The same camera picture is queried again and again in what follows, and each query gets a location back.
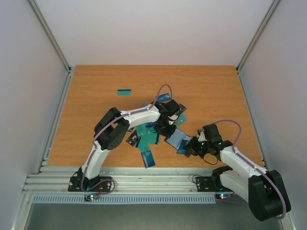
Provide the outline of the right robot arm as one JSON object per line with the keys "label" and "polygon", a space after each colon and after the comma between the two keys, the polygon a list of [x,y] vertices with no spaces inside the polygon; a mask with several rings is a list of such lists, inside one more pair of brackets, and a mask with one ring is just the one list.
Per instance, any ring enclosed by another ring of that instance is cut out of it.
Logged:
{"label": "right robot arm", "polygon": [[223,167],[212,172],[212,186],[217,190],[228,188],[239,195],[257,220],[283,219],[291,210],[281,174],[242,154],[235,142],[222,138],[215,123],[204,126],[197,136],[183,139],[179,148],[201,159],[210,154],[223,162]]}

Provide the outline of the black card lower left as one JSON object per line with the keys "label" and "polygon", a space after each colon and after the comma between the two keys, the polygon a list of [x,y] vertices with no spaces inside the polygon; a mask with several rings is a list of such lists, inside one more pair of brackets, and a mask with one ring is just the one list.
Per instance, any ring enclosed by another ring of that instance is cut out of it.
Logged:
{"label": "black card lower left", "polygon": [[126,142],[133,147],[138,147],[141,137],[138,136],[137,131],[134,130],[132,134],[126,139]]}

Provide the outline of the lone green card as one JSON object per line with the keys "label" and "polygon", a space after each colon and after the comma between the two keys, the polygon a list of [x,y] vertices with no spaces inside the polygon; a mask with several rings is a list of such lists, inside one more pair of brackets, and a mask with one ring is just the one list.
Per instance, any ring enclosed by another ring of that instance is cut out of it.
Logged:
{"label": "lone green card", "polygon": [[131,96],[131,89],[118,89],[118,96]]}

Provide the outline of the navy blue card holder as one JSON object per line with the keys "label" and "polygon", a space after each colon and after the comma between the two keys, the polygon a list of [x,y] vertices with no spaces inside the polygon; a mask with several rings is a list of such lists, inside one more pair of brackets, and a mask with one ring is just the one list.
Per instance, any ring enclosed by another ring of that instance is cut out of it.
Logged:
{"label": "navy blue card holder", "polygon": [[177,150],[177,154],[184,155],[189,158],[191,154],[183,149],[191,140],[191,137],[185,134],[182,130],[176,129],[174,133],[165,138],[164,141]]}

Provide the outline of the black card right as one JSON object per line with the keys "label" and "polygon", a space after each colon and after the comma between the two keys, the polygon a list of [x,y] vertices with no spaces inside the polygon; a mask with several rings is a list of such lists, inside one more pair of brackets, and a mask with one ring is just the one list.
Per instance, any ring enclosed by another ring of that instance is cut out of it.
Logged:
{"label": "black card right", "polygon": [[184,105],[182,105],[181,103],[179,104],[179,113],[182,114],[186,111],[186,107]]}

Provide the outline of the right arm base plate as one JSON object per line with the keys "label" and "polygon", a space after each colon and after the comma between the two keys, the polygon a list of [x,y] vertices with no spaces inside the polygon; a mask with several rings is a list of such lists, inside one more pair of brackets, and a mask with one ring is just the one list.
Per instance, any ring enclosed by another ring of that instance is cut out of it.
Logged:
{"label": "right arm base plate", "polygon": [[195,177],[195,184],[197,192],[232,192],[232,190],[228,188],[215,186],[212,178],[209,176]]}

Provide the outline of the blue card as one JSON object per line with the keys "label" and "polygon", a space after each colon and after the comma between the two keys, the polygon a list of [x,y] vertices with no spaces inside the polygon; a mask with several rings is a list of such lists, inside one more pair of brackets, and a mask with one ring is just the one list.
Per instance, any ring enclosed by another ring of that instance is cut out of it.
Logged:
{"label": "blue card", "polygon": [[156,98],[156,101],[159,103],[167,102],[170,100],[171,100],[171,95],[169,93],[160,94]]}
{"label": "blue card", "polygon": [[150,150],[141,153],[142,161],[145,168],[155,166],[155,161]]}
{"label": "blue card", "polygon": [[146,127],[155,127],[156,126],[156,122],[150,122],[146,124]]}

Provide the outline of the blue card bottom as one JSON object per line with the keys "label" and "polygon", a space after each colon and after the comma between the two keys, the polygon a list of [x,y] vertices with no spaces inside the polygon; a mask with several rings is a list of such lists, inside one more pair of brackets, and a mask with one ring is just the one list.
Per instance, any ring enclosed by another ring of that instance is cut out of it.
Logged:
{"label": "blue card bottom", "polygon": [[150,150],[141,153],[142,161],[145,168],[155,166],[155,161]]}

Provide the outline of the blue card centre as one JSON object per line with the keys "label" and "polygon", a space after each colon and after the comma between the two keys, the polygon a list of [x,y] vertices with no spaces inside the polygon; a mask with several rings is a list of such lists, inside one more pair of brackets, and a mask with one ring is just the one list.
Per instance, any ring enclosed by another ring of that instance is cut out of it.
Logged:
{"label": "blue card centre", "polygon": [[146,127],[155,127],[156,126],[156,122],[150,122],[146,124]]}

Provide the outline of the green card with stripe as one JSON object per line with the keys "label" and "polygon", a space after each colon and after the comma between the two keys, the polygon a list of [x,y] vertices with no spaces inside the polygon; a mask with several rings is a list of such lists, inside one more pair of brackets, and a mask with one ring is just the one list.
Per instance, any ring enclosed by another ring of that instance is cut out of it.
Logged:
{"label": "green card with stripe", "polygon": [[149,151],[149,145],[157,145],[160,142],[160,135],[150,129],[146,131],[137,131],[137,134],[141,138],[138,144],[140,152]]}

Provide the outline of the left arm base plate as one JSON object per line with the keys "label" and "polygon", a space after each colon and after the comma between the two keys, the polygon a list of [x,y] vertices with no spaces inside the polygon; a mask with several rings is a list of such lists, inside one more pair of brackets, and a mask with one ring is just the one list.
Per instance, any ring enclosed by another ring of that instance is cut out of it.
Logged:
{"label": "left arm base plate", "polygon": [[[69,181],[69,192],[83,192],[81,189],[82,177],[72,176]],[[112,186],[112,177],[98,176],[94,179],[88,180],[84,178],[83,189],[86,192],[110,192]]]}

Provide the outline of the green card centre left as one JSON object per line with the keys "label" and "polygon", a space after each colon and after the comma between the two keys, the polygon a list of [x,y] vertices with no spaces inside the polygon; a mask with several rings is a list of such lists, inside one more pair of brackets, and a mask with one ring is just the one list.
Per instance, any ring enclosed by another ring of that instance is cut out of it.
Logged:
{"label": "green card centre left", "polygon": [[150,134],[150,130],[147,127],[147,123],[138,125],[135,128],[136,128],[137,135],[139,137],[148,136]]}

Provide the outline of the green card right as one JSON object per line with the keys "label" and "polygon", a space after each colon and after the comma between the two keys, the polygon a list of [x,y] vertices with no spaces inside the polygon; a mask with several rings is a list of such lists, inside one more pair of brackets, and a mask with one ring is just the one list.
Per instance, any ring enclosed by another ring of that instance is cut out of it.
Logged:
{"label": "green card right", "polygon": [[176,125],[177,127],[183,123],[187,122],[187,118],[185,117],[184,114],[181,114],[179,116],[179,118],[174,122],[174,125]]}

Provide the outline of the blue card top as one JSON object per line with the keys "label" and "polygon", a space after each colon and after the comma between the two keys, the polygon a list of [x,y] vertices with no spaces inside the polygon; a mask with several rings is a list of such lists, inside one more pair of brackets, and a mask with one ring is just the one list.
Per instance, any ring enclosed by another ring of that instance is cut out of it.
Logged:
{"label": "blue card top", "polygon": [[167,102],[170,100],[171,100],[171,95],[169,93],[160,94],[156,98],[156,101],[159,103]]}

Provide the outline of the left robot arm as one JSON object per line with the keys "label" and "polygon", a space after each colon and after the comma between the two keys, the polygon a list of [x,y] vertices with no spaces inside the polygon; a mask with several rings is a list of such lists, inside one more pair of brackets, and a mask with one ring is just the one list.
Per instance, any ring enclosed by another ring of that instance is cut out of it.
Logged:
{"label": "left robot arm", "polygon": [[130,111],[111,108],[95,126],[91,153],[77,172],[81,190],[91,191],[96,187],[96,178],[104,160],[111,150],[122,143],[129,129],[155,123],[155,131],[160,136],[169,138],[177,128],[175,120],[179,117],[179,112],[180,107],[175,100],[166,103],[154,101]]}

